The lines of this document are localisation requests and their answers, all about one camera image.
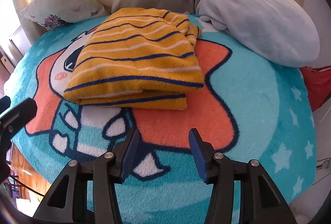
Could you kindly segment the yellow striped knit sweater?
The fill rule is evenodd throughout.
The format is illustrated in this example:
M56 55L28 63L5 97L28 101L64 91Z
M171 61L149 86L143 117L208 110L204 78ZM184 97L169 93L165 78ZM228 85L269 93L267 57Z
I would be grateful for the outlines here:
M186 109L203 88L195 53L201 29L186 14L123 8L83 46L63 92L68 101L144 109Z

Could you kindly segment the teal cartoon fleece blanket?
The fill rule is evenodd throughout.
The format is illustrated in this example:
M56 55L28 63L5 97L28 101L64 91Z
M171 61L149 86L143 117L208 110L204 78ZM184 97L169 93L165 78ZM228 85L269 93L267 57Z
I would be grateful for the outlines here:
M102 18L41 36L4 85L12 105L34 98L38 113L14 143L53 182L69 160L94 160L124 139L141 143L129 177L116 186L124 223L203 223L212 187L200 179L188 144L203 140L236 161L259 160L287 202L314 181L313 114L300 70L267 61L195 16L202 28L196 54L206 84L187 95L187 108L79 106L61 96L82 46Z

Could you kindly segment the floral cream pillow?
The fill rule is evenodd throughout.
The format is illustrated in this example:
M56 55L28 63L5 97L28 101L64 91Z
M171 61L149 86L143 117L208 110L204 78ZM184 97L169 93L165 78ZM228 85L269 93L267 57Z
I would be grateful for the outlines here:
M109 13L97 0L32 0L21 15L50 31Z

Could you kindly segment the red fabric bag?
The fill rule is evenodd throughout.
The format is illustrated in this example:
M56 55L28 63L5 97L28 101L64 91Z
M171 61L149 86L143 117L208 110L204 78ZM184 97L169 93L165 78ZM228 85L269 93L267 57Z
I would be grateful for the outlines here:
M309 103L312 111L330 99L331 69L330 65L321 68L302 67L300 71L308 91Z

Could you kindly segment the light blue plush pillow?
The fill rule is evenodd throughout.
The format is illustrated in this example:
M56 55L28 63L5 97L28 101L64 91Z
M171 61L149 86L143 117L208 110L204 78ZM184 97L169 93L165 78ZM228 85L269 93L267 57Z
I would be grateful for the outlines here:
M196 13L274 63L305 67L319 56L317 28L295 0L200 0Z

